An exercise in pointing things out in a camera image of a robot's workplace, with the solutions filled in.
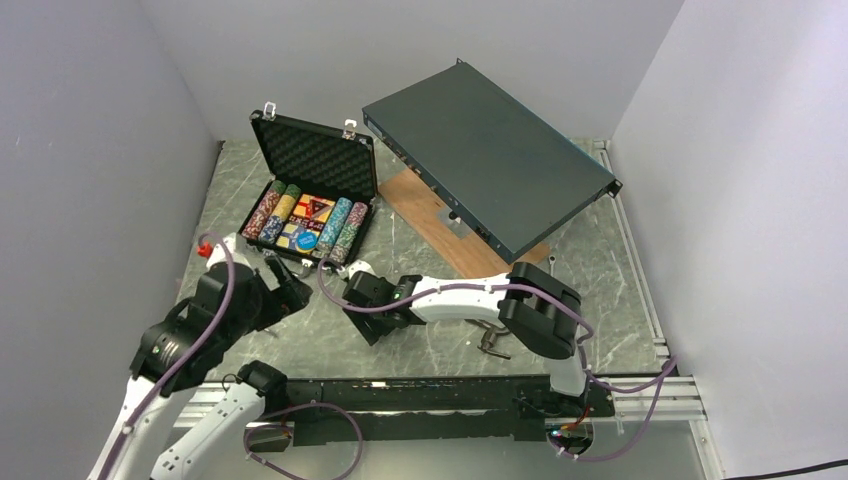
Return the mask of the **blue round button chip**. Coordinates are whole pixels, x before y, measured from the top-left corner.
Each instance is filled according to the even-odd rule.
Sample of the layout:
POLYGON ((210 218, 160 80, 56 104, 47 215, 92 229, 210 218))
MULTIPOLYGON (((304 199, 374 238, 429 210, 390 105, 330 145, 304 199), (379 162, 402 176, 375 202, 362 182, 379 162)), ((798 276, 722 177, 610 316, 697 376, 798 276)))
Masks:
POLYGON ((316 248, 319 237, 320 233, 314 230, 299 230, 297 236, 293 239, 295 250, 300 253, 309 254, 316 248))

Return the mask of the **red triangular token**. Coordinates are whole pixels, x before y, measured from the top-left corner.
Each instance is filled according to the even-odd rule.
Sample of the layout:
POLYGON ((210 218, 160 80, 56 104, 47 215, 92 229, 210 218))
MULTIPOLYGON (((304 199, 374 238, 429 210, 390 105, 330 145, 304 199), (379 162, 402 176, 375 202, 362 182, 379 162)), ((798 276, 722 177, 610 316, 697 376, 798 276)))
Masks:
POLYGON ((335 203, 324 200, 311 200, 309 203, 309 218, 312 220, 325 221, 335 203))

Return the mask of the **black poker chip case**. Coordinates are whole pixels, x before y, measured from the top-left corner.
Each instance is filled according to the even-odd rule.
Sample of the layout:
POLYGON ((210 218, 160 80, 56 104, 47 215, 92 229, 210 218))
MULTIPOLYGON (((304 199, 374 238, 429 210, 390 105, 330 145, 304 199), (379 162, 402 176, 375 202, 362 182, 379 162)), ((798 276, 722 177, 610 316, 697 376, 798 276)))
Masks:
MULTIPOLYGON (((241 235, 251 246, 293 260, 313 263, 326 260, 329 265, 335 267, 348 265, 358 253, 374 215, 377 176, 372 138, 357 133, 353 120, 347 121, 342 129, 319 125, 283 116, 277 113, 272 102, 266 103, 263 109, 252 112, 249 121, 272 178, 247 214, 239 230, 240 235, 274 180, 280 180, 286 187, 295 184, 302 189, 302 194, 316 195, 336 202, 341 197, 348 198, 354 204, 367 204, 368 212, 343 265, 332 262, 329 259, 330 253, 316 257, 313 251, 311 254, 298 253, 278 247, 276 242, 269 244, 259 241, 258 238, 251 240, 241 235)), ((285 224, 287 223, 300 224, 322 233, 326 222, 298 218, 291 212, 285 224)))

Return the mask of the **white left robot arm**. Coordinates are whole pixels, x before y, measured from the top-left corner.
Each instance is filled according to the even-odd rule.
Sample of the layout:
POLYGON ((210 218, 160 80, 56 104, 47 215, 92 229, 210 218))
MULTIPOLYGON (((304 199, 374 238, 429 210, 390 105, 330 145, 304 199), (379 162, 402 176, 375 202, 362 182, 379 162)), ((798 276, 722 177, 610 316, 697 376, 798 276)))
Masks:
POLYGON ((175 443, 169 441, 178 417, 233 345, 308 305, 308 285, 278 257, 264 262, 276 288, 240 255, 214 261, 194 295, 144 332, 119 416, 90 478, 197 479, 227 440, 259 417, 275 419, 290 406, 287 376, 253 360, 238 370, 210 412, 175 443))

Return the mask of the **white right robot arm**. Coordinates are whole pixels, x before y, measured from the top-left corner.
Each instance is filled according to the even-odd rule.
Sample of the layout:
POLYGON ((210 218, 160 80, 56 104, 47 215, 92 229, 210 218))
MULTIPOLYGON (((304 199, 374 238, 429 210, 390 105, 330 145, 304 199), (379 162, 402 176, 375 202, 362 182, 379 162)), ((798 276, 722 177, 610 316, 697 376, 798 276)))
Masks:
POLYGON ((581 317, 582 298, 533 264, 518 262, 509 273, 478 279, 405 275, 396 284, 360 270, 335 303, 370 345, 394 330, 441 321, 503 327, 544 359, 557 411, 574 415, 589 402, 578 352, 578 328, 590 331, 581 317))

